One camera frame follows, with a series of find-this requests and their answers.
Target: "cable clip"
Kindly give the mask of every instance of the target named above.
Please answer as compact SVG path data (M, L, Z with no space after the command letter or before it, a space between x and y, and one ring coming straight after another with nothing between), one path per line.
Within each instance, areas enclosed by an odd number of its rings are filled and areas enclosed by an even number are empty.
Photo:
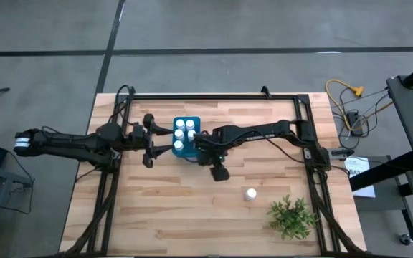
M267 88L267 86L262 86L261 93L264 93L265 98L268 99L268 100L270 100L272 98L272 95L270 94L269 89Z

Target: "white paper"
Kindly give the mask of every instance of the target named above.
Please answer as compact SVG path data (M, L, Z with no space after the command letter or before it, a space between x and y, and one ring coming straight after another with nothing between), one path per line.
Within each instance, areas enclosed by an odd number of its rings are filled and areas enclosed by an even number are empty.
M345 160L345 168L350 171L350 178L369 170L369 161L367 158L354 158L350 157ZM354 196L361 197L375 197L376 192L374 186L367 186L353 192Z

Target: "chair wheel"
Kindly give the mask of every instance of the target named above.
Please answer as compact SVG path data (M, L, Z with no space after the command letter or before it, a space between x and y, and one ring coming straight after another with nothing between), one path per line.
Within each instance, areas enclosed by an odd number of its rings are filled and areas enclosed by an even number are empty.
M410 238L410 235L409 234L402 234L400 237L399 237L399 241L401 242L401 244L403 244L403 245L410 245L413 241L412 241L412 239Z

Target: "blue container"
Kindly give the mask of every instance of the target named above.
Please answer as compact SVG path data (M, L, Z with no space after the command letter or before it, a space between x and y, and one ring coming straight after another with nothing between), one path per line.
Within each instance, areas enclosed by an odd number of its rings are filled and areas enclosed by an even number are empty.
M184 121L184 124L186 124L187 120L193 120L194 121L194 130L196 133L200 133L200 118L199 117L176 117L173 119L173 131L175 131L176 129L178 129L176 127L175 122L181 119ZM175 137L175 135L172 135L172 141L171 144L173 145L177 139ZM180 158L191 158L191 157L196 157L197 156L197 149L194 148L194 142L189 142L189 139L187 138L187 130L184 131L184 140L183 140L183 150L181 151L177 151L175 150L175 148L172 148L171 151L173 151L173 154L177 157Z

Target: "concrete floor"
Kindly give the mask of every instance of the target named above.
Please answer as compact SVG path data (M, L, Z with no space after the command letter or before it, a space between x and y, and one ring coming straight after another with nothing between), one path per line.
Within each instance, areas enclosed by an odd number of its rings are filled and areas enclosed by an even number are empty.
M105 49L117 3L0 1L0 51ZM115 43L116 49L412 46L413 0L127 0ZM42 125L84 133L102 62L0 57L0 87L11 88L0 95L0 146L12 149L15 132ZM257 92L262 85L273 92L322 92L326 80L337 78L368 94L412 70L413 52L113 57L104 92L122 84L137 92ZM335 96L342 89L332 86ZM365 111L380 97L348 107ZM379 113L379 126L356 150L395 157L410 149L405 139L391 107ZM28 216L4 212L0 257L55 253L71 197L77 162L40 156L22 163L36 178L33 210ZM10 161L6 167L19 171ZM28 197L14 195L9 205L27 208ZM406 233L399 211L359 216L369 251L413 257L413 244L405 247L396 238Z

